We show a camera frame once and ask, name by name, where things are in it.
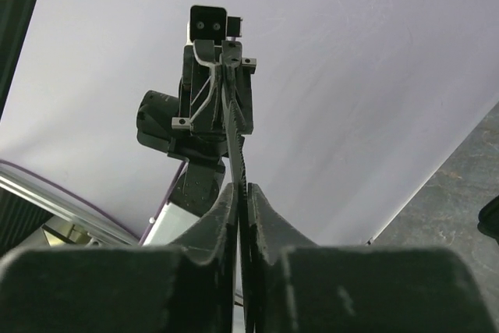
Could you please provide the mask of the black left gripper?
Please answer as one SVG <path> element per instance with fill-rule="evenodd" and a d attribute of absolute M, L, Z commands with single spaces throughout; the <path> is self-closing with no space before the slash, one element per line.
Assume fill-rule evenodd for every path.
<path fill-rule="evenodd" d="M 234 100 L 242 135 L 253 132 L 251 77 L 257 60 L 243 55 L 242 43 L 196 40 L 183 49 L 179 110 L 172 116 L 168 156 L 214 160 L 227 154 L 223 104 Z"/>

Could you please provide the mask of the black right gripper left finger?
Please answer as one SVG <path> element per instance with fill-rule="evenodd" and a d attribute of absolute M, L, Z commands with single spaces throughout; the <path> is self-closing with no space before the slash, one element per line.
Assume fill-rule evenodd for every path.
<path fill-rule="evenodd" d="M 162 246 L 14 250 L 1 261 L 4 332 L 230 332 L 237 189 Z"/>

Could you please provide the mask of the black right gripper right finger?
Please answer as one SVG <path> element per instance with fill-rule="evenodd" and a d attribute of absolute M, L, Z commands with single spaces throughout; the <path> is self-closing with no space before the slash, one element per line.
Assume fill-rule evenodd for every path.
<path fill-rule="evenodd" d="M 248 187 L 252 332 L 494 332 L 471 271 L 445 248 L 318 246 Z"/>

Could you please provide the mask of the black wide-tooth comb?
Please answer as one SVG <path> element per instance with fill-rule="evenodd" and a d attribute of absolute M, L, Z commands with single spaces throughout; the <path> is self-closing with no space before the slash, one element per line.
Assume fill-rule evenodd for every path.
<path fill-rule="evenodd" d="M 248 196 L 246 166 L 243 157 L 243 134 L 247 121 L 244 116 L 246 90 L 243 68 L 232 68 L 221 62 L 222 107 L 228 144 L 228 155 L 232 181 L 236 191 L 236 213 L 239 220 L 239 248 L 245 329 L 254 332 L 256 312 L 253 295 L 253 264 L 251 260 L 250 226 L 248 218 Z"/>

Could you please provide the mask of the black zippered tool case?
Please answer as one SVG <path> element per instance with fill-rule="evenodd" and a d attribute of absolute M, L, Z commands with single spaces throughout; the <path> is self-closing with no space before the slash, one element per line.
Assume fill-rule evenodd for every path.
<path fill-rule="evenodd" d="M 498 241 L 499 236 L 498 209 L 499 196 L 496 196 L 480 210 L 477 225 L 478 230 L 482 234 L 496 241 Z"/>

